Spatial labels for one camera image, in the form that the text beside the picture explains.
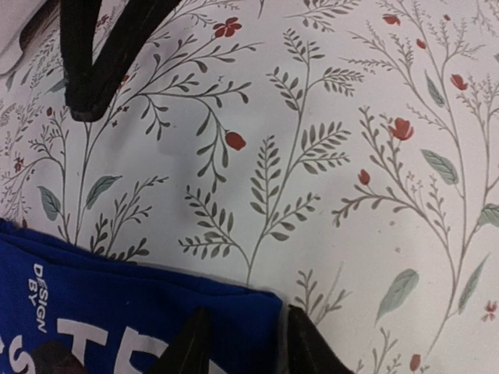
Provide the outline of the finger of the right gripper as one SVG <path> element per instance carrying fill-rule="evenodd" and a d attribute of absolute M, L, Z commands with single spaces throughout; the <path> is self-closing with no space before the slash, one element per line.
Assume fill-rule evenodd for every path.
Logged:
<path fill-rule="evenodd" d="M 101 2 L 60 2 L 65 105 L 74 121 L 96 122 L 104 116 L 147 39 L 178 5 L 176 0 L 128 1 L 94 58 L 94 31 Z"/>

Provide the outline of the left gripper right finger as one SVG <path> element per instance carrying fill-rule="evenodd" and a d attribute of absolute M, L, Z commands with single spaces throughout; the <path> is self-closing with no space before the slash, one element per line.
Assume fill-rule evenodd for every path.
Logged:
<path fill-rule="evenodd" d="M 353 374 L 332 351 L 306 312 L 294 305 L 288 306 L 286 341 L 291 374 Z"/>

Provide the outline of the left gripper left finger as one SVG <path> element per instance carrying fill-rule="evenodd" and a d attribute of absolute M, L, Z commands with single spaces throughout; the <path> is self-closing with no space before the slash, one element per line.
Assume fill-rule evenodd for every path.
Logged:
<path fill-rule="evenodd" d="M 207 374 L 211 350 L 209 311 L 196 309 L 146 374 Z"/>

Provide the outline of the blue t-shirt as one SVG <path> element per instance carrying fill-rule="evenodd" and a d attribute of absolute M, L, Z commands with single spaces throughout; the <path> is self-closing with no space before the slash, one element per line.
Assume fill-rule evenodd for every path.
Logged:
<path fill-rule="evenodd" d="M 273 373 L 273 293 L 99 256 L 1 222 L 1 370 L 32 373 L 56 341 L 89 373 L 143 373 L 193 312 L 211 319 L 210 359 L 226 373 Z"/>

